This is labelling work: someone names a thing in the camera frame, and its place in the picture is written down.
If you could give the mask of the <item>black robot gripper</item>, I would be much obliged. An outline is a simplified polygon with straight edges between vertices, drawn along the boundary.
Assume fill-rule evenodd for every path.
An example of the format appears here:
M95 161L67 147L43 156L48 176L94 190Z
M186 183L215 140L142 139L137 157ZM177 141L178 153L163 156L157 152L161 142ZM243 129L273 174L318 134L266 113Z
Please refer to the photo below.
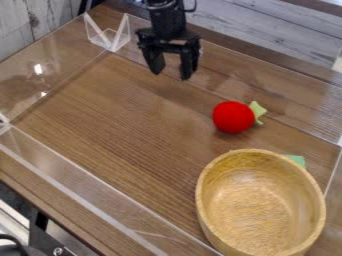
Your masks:
M186 13L195 8L147 6L151 27L137 30L138 45L151 72L158 75L165 67L163 52L181 54L181 78L189 80L198 69L201 37L187 30Z

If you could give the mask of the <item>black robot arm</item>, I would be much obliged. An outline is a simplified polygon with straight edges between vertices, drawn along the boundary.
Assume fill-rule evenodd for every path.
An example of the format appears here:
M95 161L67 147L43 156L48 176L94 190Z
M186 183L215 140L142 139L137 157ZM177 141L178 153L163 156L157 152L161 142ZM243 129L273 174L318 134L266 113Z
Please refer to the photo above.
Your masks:
M187 29L187 9L183 0L145 0L151 27L137 30L138 46L151 72L158 75L165 67L165 53L181 56L181 79L189 80L198 69L201 36Z

